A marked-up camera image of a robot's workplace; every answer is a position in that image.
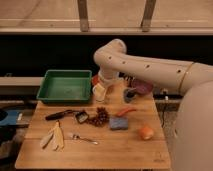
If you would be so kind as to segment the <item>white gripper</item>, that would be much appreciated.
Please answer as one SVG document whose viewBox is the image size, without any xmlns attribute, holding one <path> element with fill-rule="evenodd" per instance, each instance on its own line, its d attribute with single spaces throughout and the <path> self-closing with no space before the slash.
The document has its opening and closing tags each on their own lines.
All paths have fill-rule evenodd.
<svg viewBox="0 0 213 171">
<path fill-rule="evenodd" d="M 100 84 L 95 85 L 94 95 L 97 100 L 104 100 L 106 95 L 105 88 L 114 84 L 117 79 L 117 73 L 100 69 L 98 72 L 98 79 Z"/>
</svg>

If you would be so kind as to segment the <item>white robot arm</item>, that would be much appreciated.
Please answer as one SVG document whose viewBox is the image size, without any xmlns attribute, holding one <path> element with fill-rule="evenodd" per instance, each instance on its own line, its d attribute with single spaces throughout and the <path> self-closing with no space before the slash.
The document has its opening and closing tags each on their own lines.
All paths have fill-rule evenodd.
<svg viewBox="0 0 213 171">
<path fill-rule="evenodd" d="M 113 39 L 94 53 L 104 87 L 120 72 L 179 92 L 171 154 L 172 171 L 213 171 L 213 66 L 191 61 L 131 56 Z"/>
</svg>

